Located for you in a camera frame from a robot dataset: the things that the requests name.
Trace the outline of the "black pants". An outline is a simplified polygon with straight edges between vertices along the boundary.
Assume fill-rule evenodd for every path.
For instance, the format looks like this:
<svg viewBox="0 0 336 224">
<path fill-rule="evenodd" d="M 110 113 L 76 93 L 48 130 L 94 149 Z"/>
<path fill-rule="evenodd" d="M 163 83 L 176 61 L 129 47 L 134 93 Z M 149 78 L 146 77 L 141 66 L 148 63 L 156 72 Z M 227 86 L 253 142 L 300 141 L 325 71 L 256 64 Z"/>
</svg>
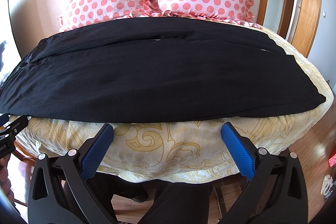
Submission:
<svg viewBox="0 0 336 224">
<path fill-rule="evenodd" d="M 134 18 L 43 39 L 1 86 L 1 112 L 80 122 L 273 117 L 326 100 L 292 55 L 256 29 Z"/>
</svg>

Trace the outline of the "yellow patterned bed quilt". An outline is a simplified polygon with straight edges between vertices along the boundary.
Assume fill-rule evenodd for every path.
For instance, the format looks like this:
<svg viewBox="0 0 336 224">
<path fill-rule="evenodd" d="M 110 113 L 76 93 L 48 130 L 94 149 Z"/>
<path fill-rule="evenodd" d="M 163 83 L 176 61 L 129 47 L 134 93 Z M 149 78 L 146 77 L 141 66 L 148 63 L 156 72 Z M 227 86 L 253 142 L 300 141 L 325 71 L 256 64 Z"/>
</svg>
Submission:
<svg viewBox="0 0 336 224">
<path fill-rule="evenodd" d="M 318 69 L 294 46 L 267 28 L 254 28 L 266 34 L 309 76 L 326 101 L 314 110 L 269 118 L 230 118 L 241 136 L 256 147 L 279 154 L 305 135 L 329 110 L 334 96 Z M 156 178 L 169 182 L 205 183 L 238 172 L 227 147 L 221 140 L 224 118 L 211 121 L 175 123 L 114 123 L 114 140 L 99 171 L 129 182 Z M 64 155 L 79 148 L 96 135 L 99 123 L 83 123 L 45 118 L 31 118 L 17 135 L 16 146 L 36 157 Z"/>
</svg>

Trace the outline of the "person's black trouser legs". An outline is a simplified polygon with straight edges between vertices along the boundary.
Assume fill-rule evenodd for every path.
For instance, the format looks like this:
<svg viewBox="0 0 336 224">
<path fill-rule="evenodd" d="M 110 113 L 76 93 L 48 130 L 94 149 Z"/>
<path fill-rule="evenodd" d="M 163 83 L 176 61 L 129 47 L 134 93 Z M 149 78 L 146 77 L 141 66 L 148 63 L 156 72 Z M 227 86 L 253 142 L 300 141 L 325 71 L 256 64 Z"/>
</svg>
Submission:
<svg viewBox="0 0 336 224">
<path fill-rule="evenodd" d="M 132 183 L 117 176 L 97 172 L 87 180 L 92 193 L 116 221 L 112 198 L 114 195 L 144 202 L 148 193 L 142 183 Z M 139 223 L 207 223 L 209 219 L 212 184 L 187 184 L 159 180 L 154 201 Z"/>
</svg>

